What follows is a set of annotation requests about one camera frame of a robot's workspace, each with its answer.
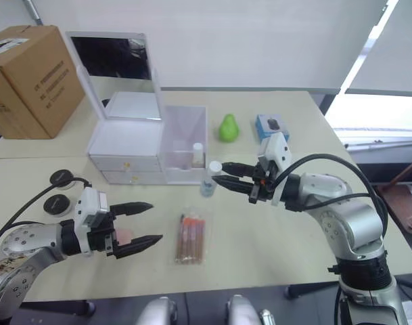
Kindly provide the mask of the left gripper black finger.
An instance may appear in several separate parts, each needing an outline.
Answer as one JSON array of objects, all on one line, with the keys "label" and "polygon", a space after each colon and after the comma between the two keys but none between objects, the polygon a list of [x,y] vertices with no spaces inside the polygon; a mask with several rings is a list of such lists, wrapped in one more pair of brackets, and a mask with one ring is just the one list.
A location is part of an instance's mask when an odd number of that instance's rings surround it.
[{"label": "left gripper black finger", "polygon": [[128,244],[119,245],[113,242],[113,255],[117,259],[128,257],[143,252],[152,247],[163,238],[163,235],[146,235],[132,239]]},{"label": "left gripper black finger", "polygon": [[147,202],[126,202],[113,204],[110,206],[110,215],[116,217],[119,215],[136,215],[152,209],[154,206]]}]

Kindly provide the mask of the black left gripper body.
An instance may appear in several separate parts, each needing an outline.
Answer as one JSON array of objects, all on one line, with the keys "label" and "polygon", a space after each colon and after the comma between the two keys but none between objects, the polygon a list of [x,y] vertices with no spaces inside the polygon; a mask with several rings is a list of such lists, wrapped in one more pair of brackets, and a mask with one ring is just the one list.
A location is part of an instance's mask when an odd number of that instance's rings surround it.
[{"label": "black left gripper body", "polygon": [[88,243],[92,251],[104,251],[107,256],[118,258],[118,240],[114,227],[115,214],[112,212],[98,213],[91,223],[87,234]]}]

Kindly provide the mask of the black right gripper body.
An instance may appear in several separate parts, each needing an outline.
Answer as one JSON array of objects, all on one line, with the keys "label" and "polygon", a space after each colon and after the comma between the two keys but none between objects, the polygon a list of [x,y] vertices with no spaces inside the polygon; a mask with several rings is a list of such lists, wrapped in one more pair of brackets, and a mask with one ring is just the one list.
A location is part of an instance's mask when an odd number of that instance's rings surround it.
[{"label": "black right gripper body", "polygon": [[269,161],[266,169],[258,162],[254,167],[252,175],[253,186],[248,197],[249,203],[256,204],[258,200],[268,201],[272,199],[274,188],[273,184],[277,178],[277,165]]}]

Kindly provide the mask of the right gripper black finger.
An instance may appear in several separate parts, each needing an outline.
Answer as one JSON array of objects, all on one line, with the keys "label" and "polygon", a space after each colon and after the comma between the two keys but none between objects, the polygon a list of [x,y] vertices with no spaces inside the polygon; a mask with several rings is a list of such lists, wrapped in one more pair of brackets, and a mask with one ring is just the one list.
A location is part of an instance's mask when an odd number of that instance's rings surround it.
[{"label": "right gripper black finger", "polygon": [[230,175],[219,175],[214,176],[214,181],[233,192],[239,192],[242,194],[247,195],[257,195],[258,188],[253,183],[249,183],[246,181],[241,181],[238,177],[230,176]]},{"label": "right gripper black finger", "polygon": [[222,170],[229,175],[236,177],[254,177],[257,174],[257,167],[240,162],[224,162]]}]

